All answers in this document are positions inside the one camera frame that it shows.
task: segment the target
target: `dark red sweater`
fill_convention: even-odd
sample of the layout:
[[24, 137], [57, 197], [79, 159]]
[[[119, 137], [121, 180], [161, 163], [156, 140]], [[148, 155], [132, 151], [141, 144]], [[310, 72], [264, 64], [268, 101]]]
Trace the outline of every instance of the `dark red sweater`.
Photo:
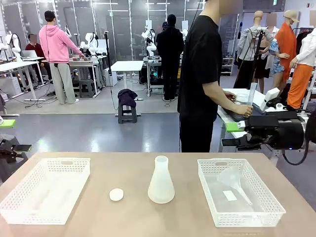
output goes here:
[[35, 50], [35, 53], [38, 57], [43, 57], [45, 60], [45, 56], [44, 56], [44, 52], [40, 46], [39, 43], [35, 44], [35, 46], [31, 45], [31, 44], [28, 44], [26, 47], [25, 47], [25, 50]]

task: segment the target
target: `white shoe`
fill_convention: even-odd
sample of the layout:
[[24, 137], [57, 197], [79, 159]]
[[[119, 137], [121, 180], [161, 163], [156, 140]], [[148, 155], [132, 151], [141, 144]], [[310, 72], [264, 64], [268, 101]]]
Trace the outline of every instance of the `white shoe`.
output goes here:
[[70, 105], [72, 105], [72, 104], [74, 104], [74, 103], [77, 103], [77, 102], [79, 102], [79, 99], [76, 99], [76, 101], [73, 102], [73, 103], [71, 103]]

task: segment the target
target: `laptop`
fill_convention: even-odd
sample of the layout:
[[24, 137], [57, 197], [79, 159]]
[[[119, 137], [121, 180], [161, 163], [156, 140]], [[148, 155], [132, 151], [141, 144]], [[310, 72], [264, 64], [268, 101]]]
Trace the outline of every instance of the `laptop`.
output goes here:
[[38, 58], [35, 50], [23, 50], [22, 53], [25, 58]]

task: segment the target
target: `gray sweatpants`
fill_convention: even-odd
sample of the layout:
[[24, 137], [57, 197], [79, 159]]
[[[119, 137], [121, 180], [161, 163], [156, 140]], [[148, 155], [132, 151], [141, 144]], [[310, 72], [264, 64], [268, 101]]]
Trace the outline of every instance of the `gray sweatpants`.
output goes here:
[[59, 103], [64, 104], [66, 102], [66, 97], [69, 104], [74, 103], [76, 101], [76, 98], [73, 83], [71, 80], [69, 65], [67, 63], [59, 63], [58, 68], [56, 68], [53, 63], [50, 63], [49, 65], [51, 77], [54, 82], [55, 92]]

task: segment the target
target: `gray jacket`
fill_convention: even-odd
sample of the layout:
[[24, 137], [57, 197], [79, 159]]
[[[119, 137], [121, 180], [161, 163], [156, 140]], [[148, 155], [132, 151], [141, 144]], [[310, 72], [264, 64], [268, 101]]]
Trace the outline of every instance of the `gray jacket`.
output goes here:
[[[259, 41], [259, 27], [261, 26], [253, 26], [243, 31], [237, 46], [237, 56], [241, 60], [254, 60], [256, 48]], [[264, 29], [263, 32], [265, 33], [267, 41], [271, 43], [273, 41], [273, 36], [271, 35], [271, 33], [268, 31], [268, 29]]]

